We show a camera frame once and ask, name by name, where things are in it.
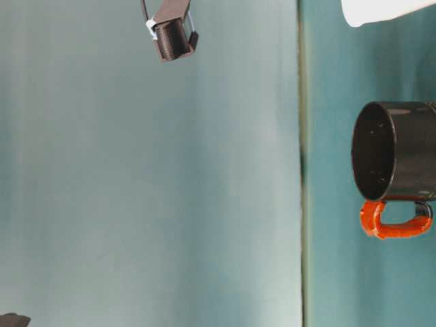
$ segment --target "teal wall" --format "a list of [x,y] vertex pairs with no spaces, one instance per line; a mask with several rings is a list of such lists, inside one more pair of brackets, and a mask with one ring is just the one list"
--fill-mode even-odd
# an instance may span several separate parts
[[[339,0],[301,10],[307,326],[434,326],[436,231],[366,237],[350,147],[367,102],[436,98],[436,7],[359,29]],[[413,214],[412,204],[390,204],[384,218]]]
[[137,0],[1,3],[0,312],[300,325],[296,4],[192,9],[162,65]]

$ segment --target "dark object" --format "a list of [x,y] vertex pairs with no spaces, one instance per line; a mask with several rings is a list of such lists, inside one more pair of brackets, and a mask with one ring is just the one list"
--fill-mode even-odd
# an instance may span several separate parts
[[[435,104],[367,104],[354,128],[352,164],[357,187],[368,201],[413,201],[416,203],[417,217],[431,219],[433,213],[426,202],[436,200]],[[361,219],[362,215],[373,214],[367,210],[361,213]],[[428,220],[421,222],[429,228]],[[406,224],[389,227],[400,231],[412,225],[416,228],[417,234],[403,233],[397,237],[421,234],[419,231],[423,226],[416,220],[412,219],[409,225]]]
[[16,313],[8,313],[0,315],[0,327],[27,327],[30,323],[30,318]]
[[[159,11],[152,18],[149,18],[145,0],[141,2],[146,25],[162,61],[188,57],[196,51],[198,33],[189,12],[190,0],[163,0]],[[186,18],[191,25],[189,39],[185,30]]]

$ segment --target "mug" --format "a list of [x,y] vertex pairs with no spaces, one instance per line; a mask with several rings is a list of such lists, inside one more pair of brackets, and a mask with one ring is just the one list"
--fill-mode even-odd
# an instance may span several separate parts
[[[354,126],[352,168],[366,199],[360,222],[369,236],[409,238],[433,222],[427,203],[436,200],[436,103],[371,102]],[[416,216],[383,224],[387,202],[414,202]]]

